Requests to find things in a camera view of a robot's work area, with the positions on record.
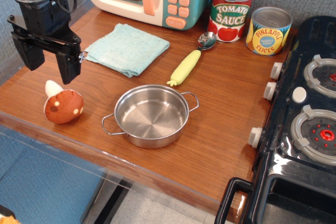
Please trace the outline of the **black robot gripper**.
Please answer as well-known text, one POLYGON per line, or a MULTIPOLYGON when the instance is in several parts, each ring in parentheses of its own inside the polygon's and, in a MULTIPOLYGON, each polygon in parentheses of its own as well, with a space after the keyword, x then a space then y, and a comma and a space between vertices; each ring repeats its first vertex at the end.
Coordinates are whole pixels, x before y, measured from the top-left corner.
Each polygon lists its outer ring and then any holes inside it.
POLYGON ((15 0, 22 15, 8 17, 12 39, 26 67, 34 71, 44 62, 44 51, 56 55, 63 84, 81 73, 81 39, 69 28, 68 0, 15 0))

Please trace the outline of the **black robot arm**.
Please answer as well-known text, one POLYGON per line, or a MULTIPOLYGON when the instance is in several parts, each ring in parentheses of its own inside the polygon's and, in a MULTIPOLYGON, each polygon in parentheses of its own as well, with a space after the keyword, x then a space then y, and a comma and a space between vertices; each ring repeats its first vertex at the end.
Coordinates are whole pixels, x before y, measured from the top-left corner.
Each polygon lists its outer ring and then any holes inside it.
POLYGON ((71 14, 68 0, 15 0, 22 15, 7 19, 13 27, 12 39, 26 67, 33 71, 45 62, 44 51, 56 55, 64 84, 80 75, 84 59, 81 39, 69 27, 71 14))

